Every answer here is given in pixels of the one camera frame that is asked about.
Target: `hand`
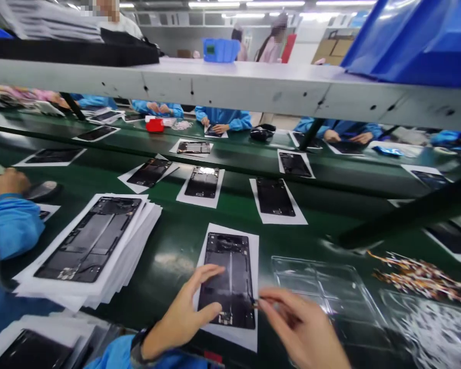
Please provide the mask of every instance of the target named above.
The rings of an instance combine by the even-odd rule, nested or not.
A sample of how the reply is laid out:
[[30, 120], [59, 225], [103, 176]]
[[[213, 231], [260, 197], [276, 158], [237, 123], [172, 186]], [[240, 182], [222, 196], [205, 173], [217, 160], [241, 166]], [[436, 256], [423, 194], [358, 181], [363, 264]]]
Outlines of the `hand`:
[[204, 127], [208, 127], [210, 125], [210, 121], [209, 121], [208, 117], [203, 117], [201, 119], [201, 123], [203, 124]]
[[159, 112], [159, 106], [157, 105], [156, 102], [148, 102], [148, 103], [147, 103], [147, 108], [152, 109], [152, 111], [153, 111], [154, 113], [158, 113], [158, 112]]
[[370, 132], [366, 133], [361, 133], [358, 136], [355, 136], [354, 138], [351, 138], [350, 141], [356, 142], [358, 144], [366, 145], [368, 144], [372, 139], [374, 138], [374, 135]]
[[213, 264], [196, 268], [193, 276], [183, 285], [164, 317], [157, 322], [145, 338], [141, 350], [144, 360], [153, 360], [164, 351], [188, 343], [201, 327], [219, 315], [222, 305], [218, 302], [211, 303], [195, 312], [193, 295], [202, 283], [223, 273], [224, 270], [223, 266]]
[[162, 104], [162, 105], [159, 107], [159, 111], [160, 111], [162, 114], [171, 113], [171, 110], [169, 109], [169, 107], [168, 107], [166, 104]]
[[229, 125], [214, 125], [214, 132], [217, 134], [222, 134], [229, 129], [231, 129]]
[[7, 168], [0, 175], [0, 195], [5, 193], [21, 194], [26, 192], [29, 187], [31, 187], [31, 184], [26, 175], [18, 172], [15, 168]]
[[342, 140], [334, 130], [327, 130], [323, 137], [326, 142], [340, 142]]
[[260, 291], [259, 307], [299, 368], [350, 368], [328, 317], [315, 302], [288, 290], [268, 288]]

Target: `pink clothing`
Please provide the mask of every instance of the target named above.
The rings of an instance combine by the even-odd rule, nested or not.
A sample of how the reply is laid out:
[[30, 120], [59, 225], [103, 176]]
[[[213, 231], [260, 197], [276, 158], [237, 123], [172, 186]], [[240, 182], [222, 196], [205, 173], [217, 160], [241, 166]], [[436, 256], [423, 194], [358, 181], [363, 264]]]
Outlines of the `pink clothing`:
[[260, 63], [280, 63], [279, 57], [280, 52], [282, 51], [282, 44], [277, 44], [275, 42], [275, 37], [270, 37], [266, 43], [263, 54], [258, 62]]

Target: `woman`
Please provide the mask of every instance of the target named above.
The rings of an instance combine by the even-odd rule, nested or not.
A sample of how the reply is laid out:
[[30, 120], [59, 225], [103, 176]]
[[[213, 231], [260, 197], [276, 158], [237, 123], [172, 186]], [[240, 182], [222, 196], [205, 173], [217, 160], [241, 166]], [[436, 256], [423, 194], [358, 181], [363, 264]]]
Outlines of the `woman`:
[[239, 44], [241, 45], [241, 50], [239, 51], [239, 54], [237, 54], [236, 61], [247, 62], [247, 49], [242, 44], [242, 27], [239, 24], [236, 23], [234, 25], [234, 29], [232, 30], [232, 35], [230, 35], [230, 37], [231, 39], [239, 41]]
[[287, 31], [287, 14], [281, 13], [271, 25], [271, 34], [261, 45], [256, 61], [259, 63], [280, 63], [282, 42]]

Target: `stack of paper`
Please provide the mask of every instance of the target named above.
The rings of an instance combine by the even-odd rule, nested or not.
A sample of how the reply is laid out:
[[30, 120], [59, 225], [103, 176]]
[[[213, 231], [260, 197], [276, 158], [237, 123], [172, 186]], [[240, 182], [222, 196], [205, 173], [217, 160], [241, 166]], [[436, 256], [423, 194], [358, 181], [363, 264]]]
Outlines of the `stack of paper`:
[[[102, 198], [141, 199], [142, 203], [135, 211], [130, 223], [120, 237], [116, 247], [94, 282], [86, 283], [69, 280], [68, 277], [56, 279], [39, 278], [34, 274], [45, 261], [58, 249], [75, 227], [87, 215], [89, 210]], [[18, 296], [48, 298], [66, 308], [77, 312], [82, 306], [96, 309], [101, 303], [109, 303], [114, 294], [128, 285], [135, 272], [143, 248], [155, 223], [159, 219], [162, 208], [148, 200], [147, 195], [115, 195], [97, 194], [84, 210], [53, 240], [45, 251], [14, 279], [19, 282], [15, 289]], [[92, 247], [101, 239], [104, 230], [97, 236]]]
[[65, 313], [52, 313], [49, 317], [24, 315], [0, 333], [0, 356], [23, 330], [29, 330], [71, 348], [72, 353], [62, 368], [77, 368], [93, 358], [92, 355], [89, 358], [86, 357], [89, 347], [98, 355], [100, 350], [97, 348], [104, 347], [106, 338], [112, 340], [113, 337], [110, 334], [113, 331], [112, 328], [114, 326], [109, 323], [87, 314], [74, 316]]

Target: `ceiling light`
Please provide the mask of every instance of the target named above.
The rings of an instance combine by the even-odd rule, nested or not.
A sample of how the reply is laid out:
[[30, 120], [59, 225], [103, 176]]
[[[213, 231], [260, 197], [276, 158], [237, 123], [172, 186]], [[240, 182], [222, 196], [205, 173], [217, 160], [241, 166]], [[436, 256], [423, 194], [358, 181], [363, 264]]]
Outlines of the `ceiling light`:
[[190, 8], [239, 8], [240, 4], [237, 2], [224, 2], [224, 3], [197, 3], [189, 2], [188, 6]]
[[223, 14], [222, 18], [265, 18], [265, 14], [256, 14], [256, 13], [238, 13], [234, 15]]
[[303, 6], [303, 1], [292, 1], [292, 2], [253, 2], [246, 3], [246, 6], [250, 8], [275, 8], [275, 7], [298, 7]]
[[376, 0], [348, 0], [348, 1], [317, 1], [317, 6], [351, 6], [351, 5], [374, 5]]

